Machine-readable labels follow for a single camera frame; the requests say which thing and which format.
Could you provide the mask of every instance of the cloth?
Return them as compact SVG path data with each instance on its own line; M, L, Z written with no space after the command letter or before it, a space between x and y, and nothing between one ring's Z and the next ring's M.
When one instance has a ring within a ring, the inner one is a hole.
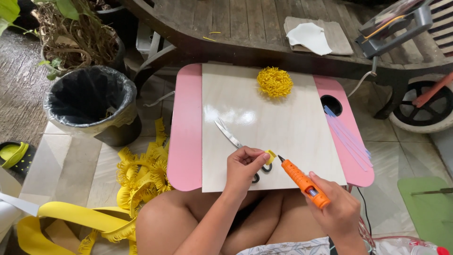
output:
M332 52L327 44L324 28L313 23L299 24L295 29L290 30L286 37L290 45L300 44L321 56Z
M260 245L245 249L237 255L328 255L331 254L329 237L307 242Z

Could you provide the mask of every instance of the green mat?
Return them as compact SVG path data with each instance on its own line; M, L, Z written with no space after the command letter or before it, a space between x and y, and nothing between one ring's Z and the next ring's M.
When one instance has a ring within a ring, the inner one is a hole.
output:
M419 237L453 253L453 194L411 195L412 192L438 191L441 188L449 186L440 177L398 181L398 189Z

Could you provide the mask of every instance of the hand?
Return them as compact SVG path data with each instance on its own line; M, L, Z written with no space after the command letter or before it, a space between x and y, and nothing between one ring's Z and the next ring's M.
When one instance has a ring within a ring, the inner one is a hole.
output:
M360 238L358 230L360 202L336 182L326 181L314 172L310 172L310 177L331 201L321 210L305 197L313 217L321 225L324 233L329 235L334 243Z
M226 185L224 192L232 192L244 199L252 184L253 176L270 158L263 150L243 146L226 160Z

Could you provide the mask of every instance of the black cable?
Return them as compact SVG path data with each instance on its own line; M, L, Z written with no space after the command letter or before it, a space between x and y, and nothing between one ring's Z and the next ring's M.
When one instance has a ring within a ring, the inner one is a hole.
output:
M359 191L360 193L360 196L362 197L363 199L363 204L365 205L365 217L366 217L366 221L368 222L368 228L370 229L370 236L371 238L373 238L373 235L371 234L371 224L370 224L370 219L368 218L368 212L366 211L366 201L365 201L365 198L363 197L362 195L362 192L360 191L359 187L356 187L357 190Z

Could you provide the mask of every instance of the green slipper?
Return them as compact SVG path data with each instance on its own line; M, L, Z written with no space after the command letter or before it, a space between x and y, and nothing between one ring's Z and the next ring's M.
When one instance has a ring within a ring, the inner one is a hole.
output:
M36 148L25 142L0 143L0 166L26 175L36 153Z

